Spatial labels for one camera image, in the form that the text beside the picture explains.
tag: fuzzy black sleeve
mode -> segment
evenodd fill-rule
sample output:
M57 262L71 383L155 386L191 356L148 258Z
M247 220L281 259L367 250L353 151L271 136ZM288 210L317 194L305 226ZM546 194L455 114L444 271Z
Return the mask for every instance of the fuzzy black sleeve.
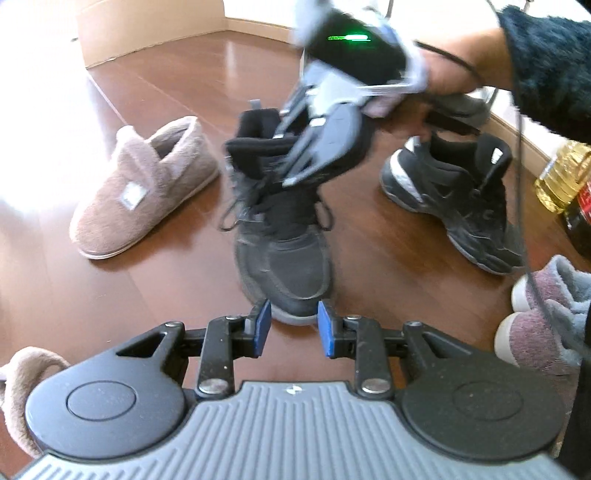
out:
M499 13L521 113L564 137L591 143L591 22Z

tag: red bottle label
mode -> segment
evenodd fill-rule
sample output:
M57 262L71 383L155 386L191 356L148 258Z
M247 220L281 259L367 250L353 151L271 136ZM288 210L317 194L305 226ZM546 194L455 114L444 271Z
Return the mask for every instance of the red bottle label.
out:
M577 196L579 206L581 207L581 213L585 216L585 219L591 223L591 181L583 187Z

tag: white wall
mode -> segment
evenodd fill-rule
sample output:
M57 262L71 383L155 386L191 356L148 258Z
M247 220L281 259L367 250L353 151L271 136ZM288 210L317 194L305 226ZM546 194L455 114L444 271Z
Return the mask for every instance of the white wall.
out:
M388 0L374 0L384 13ZM224 0L226 16L259 22L294 26L296 0ZM513 4L522 7L525 0L492 0L501 9ZM554 15L573 20L591 20L591 15L576 0L534 0L530 15L546 17ZM491 28L497 24L496 15L485 0L394 0L392 21L411 38L432 40L437 37L459 35ZM500 92L493 112L513 127L517 124L516 110L511 94ZM564 142L541 125L526 119L524 135L543 153L552 157Z

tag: cardboard box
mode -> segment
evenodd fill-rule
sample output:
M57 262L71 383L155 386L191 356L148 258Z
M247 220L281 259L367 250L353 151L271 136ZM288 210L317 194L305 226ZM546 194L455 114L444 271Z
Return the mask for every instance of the cardboard box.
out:
M87 67L179 38L225 30L222 0L75 0Z

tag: gray ribbed surface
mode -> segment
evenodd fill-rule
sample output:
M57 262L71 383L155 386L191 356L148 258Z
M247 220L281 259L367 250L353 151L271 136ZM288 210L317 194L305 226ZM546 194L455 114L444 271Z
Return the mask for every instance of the gray ribbed surface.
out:
M505 466L453 460L419 443L384 402L342 382L247 382L205 402L166 445L137 458L78 465L45 456L23 480L554 480L571 478L546 456Z

